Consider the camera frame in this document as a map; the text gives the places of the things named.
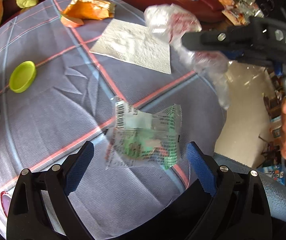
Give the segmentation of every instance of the clear plastic bag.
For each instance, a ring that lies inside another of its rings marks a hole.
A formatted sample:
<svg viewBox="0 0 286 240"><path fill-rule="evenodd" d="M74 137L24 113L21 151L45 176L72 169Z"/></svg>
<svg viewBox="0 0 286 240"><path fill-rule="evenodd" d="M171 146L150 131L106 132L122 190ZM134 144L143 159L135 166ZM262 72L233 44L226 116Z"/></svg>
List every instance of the clear plastic bag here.
<svg viewBox="0 0 286 240"><path fill-rule="evenodd" d="M115 125L107 137L106 166L137 167L176 164L181 130L181 107L170 106L157 114L144 113L124 101L115 103Z"/></svg>
<svg viewBox="0 0 286 240"><path fill-rule="evenodd" d="M219 51L190 51L182 45L185 32L199 32L201 24L194 14L178 5L153 5L144 12L150 33L169 43L178 53L180 61L190 70L211 79L218 95L218 101L227 110L230 104L228 84L224 73L228 59Z"/></svg>

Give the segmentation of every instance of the orange food package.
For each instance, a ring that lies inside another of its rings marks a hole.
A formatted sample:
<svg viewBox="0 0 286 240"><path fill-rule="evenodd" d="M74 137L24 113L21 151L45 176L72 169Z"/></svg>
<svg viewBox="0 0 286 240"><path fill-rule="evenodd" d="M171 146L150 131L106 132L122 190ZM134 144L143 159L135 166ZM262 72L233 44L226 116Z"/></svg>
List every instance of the orange food package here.
<svg viewBox="0 0 286 240"><path fill-rule="evenodd" d="M108 0L72 0L62 14L78 19L113 18L115 4Z"/></svg>
<svg viewBox="0 0 286 240"><path fill-rule="evenodd" d="M61 23L69 28L77 28L84 25L81 19L69 17L66 14L61 14Z"/></svg>

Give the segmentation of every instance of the orange snack wrapper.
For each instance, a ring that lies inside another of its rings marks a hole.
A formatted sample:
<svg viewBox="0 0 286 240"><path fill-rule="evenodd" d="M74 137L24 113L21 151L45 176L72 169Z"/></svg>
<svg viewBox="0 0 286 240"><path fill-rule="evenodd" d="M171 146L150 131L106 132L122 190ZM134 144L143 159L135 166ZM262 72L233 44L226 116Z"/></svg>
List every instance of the orange snack wrapper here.
<svg viewBox="0 0 286 240"><path fill-rule="evenodd" d="M78 19L103 20L114 17L115 4L108 0L72 0L62 13Z"/></svg>

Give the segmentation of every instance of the table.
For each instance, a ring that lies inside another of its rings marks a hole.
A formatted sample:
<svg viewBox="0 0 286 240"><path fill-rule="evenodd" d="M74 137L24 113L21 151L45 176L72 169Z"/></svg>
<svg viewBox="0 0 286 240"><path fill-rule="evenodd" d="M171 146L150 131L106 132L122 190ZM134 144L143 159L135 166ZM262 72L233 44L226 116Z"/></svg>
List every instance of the table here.
<svg viewBox="0 0 286 240"><path fill-rule="evenodd" d="M0 28L0 192L13 191L23 168L47 170L90 140L94 158L69 199L100 240L146 222L195 181L185 146L193 140L212 155L225 113L210 82L185 68L173 50L171 75L92 54L91 47L111 19L85 20L77 29L66 28L59 16L70 1L46 0ZM111 1L117 4L116 19L144 25L141 11L121 0ZM36 64L36 79L27 91L15 94L8 89L9 77L27 60ZM104 131L113 120L115 95L149 113L181 105L178 164L167 171L160 166L106 170L109 142ZM48 212L59 228L50 208ZM5 231L0 204L3 236Z"/></svg>

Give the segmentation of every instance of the yellow-green bottle cap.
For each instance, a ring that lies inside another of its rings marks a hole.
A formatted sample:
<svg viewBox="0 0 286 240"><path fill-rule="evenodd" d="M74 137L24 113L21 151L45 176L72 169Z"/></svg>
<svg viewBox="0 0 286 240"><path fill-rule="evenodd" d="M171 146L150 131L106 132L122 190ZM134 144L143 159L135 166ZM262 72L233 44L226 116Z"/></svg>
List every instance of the yellow-green bottle cap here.
<svg viewBox="0 0 286 240"><path fill-rule="evenodd" d="M33 83L36 76L35 64L25 61L18 65L10 77L10 89L15 93L22 93Z"/></svg>

